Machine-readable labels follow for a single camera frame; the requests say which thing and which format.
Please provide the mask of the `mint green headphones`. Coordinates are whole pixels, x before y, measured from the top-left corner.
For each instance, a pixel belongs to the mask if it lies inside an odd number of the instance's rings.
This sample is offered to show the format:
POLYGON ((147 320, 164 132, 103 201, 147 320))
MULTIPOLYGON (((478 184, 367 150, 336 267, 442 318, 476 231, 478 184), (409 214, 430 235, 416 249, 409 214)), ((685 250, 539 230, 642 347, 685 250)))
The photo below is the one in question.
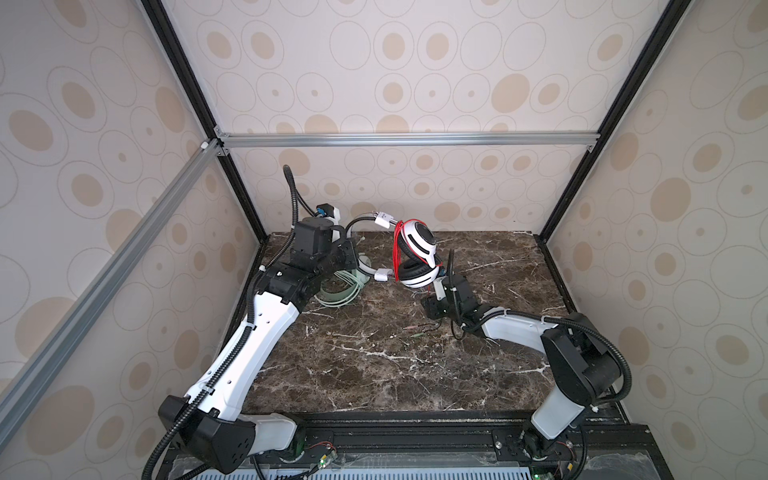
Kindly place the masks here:
POLYGON ((322 286, 315 295, 315 299, 324 307, 344 307, 358 297, 363 288, 372 279, 373 272, 369 257, 365 254, 360 254, 358 268, 337 271, 331 280, 331 286, 335 287, 335 290, 326 290, 322 286))

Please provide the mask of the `black white headphones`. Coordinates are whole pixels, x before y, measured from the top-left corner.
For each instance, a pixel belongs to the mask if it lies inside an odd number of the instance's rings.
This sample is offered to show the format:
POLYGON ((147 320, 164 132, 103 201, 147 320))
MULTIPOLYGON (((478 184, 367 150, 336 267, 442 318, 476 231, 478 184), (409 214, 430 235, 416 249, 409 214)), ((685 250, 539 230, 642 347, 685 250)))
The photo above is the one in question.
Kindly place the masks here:
POLYGON ((392 268, 372 268, 375 281, 394 279, 416 290, 428 286, 440 275, 442 260, 437 254, 437 241, 423 221, 396 220, 385 212, 376 212, 351 220, 345 227, 345 234, 349 235, 352 227, 360 222, 373 222, 386 229, 393 228, 392 268))

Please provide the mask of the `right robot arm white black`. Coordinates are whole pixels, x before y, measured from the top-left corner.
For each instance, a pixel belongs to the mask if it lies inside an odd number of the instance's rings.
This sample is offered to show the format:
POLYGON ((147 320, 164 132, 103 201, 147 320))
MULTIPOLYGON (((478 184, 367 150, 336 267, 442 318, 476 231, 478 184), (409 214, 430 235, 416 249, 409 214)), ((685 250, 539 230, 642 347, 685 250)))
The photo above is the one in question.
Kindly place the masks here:
POLYGON ((481 303, 449 252, 435 294, 422 304, 429 317, 451 320, 463 337, 501 340, 543 355, 555 386, 533 412, 522 434, 529 449, 544 449, 590 411, 628 396, 633 377, 628 360, 585 315, 534 315, 481 303))

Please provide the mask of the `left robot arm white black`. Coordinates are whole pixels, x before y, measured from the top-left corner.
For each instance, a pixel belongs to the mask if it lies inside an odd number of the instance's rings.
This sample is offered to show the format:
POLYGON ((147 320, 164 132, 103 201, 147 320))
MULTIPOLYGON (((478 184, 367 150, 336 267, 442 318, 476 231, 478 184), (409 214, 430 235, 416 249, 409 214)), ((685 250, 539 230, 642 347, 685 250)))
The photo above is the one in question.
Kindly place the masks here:
POLYGON ((281 414, 245 415, 245 399, 271 351, 322 283, 359 265, 344 227, 321 205, 300 218, 303 200, 292 170, 283 168, 289 186, 292 229, 281 251, 250 280, 247 313, 207 371, 183 396, 168 396, 158 415, 167 431, 142 471, 150 479, 172 443, 200 461, 194 477, 210 468, 223 474, 247 458, 267 451, 294 454, 300 442, 298 420, 281 414))

